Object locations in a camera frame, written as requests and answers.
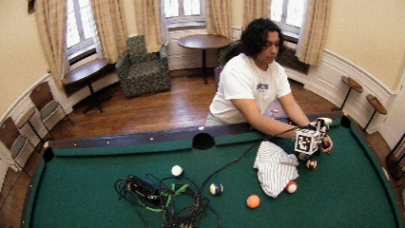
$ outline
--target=white t-shirt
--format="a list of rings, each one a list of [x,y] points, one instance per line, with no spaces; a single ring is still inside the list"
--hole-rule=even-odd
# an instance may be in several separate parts
[[[232,105],[233,99],[254,99],[264,114],[276,98],[292,93],[284,68],[273,62],[262,71],[245,54],[229,60],[218,80],[210,114],[222,124],[245,123],[246,120]]]

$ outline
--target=cue ball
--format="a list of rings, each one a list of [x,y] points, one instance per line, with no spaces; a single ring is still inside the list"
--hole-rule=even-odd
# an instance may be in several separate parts
[[[172,175],[174,177],[178,177],[182,174],[182,168],[178,165],[174,165],[172,167]]]
[[[317,168],[317,160],[309,159],[306,161],[306,168],[307,169],[315,169]]]
[[[286,191],[288,193],[294,193],[295,189],[297,189],[297,185],[295,185],[295,182],[292,180],[286,186]]]
[[[256,207],[258,207],[260,204],[261,204],[261,199],[258,196],[252,195],[250,197],[248,197],[246,205],[249,208],[254,209]]]
[[[224,186],[220,183],[212,183],[210,185],[210,193],[214,196],[218,196],[224,192]]]

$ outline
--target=wooden floor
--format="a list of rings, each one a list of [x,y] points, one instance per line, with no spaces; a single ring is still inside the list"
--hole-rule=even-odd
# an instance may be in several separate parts
[[[80,102],[69,114],[74,124],[62,120],[52,129],[52,136],[56,140],[70,140],[204,125],[216,94],[216,82],[210,77],[209,83],[204,85],[201,78],[186,77],[192,73],[192,70],[172,71],[170,91],[130,99],[124,97],[118,84],[110,85],[102,90],[113,96],[102,104],[104,112],[93,109],[88,114],[82,114],[86,101]],[[290,88],[305,113],[326,113],[331,108],[337,108],[303,89],[301,84],[290,82]],[[382,162],[390,149],[378,133],[367,135],[367,138]],[[29,176],[36,174],[38,161],[40,153],[34,152],[25,165],[28,174],[8,171],[0,195],[1,228],[21,227]]]

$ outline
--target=man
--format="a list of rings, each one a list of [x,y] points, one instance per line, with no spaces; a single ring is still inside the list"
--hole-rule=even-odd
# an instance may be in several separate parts
[[[285,70],[274,62],[282,49],[284,37],[277,25],[264,18],[252,21],[240,37],[241,54],[229,60],[220,75],[206,126],[248,122],[268,135],[293,138],[294,131],[289,129],[294,126],[264,115],[274,99],[298,126],[310,123],[292,96]],[[322,151],[331,151],[329,137],[323,143],[329,147]]]

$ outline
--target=curtain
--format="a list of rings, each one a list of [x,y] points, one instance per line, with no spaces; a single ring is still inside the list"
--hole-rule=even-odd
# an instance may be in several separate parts
[[[116,63],[126,49],[128,38],[121,1],[90,0],[90,7],[104,55],[110,63]]]
[[[330,0],[307,0],[295,56],[309,65],[317,65],[325,46],[330,17]]]
[[[65,1],[37,0],[36,20],[41,47],[56,86],[62,88],[61,78],[66,70],[65,56]]]
[[[244,0],[244,27],[246,27],[254,19],[269,17],[269,7],[270,0]]]
[[[144,35],[148,52],[157,52],[166,42],[164,0],[136,0],[138,34]]]
[[[206,31],[232,40],[232,1],[205,0]]]

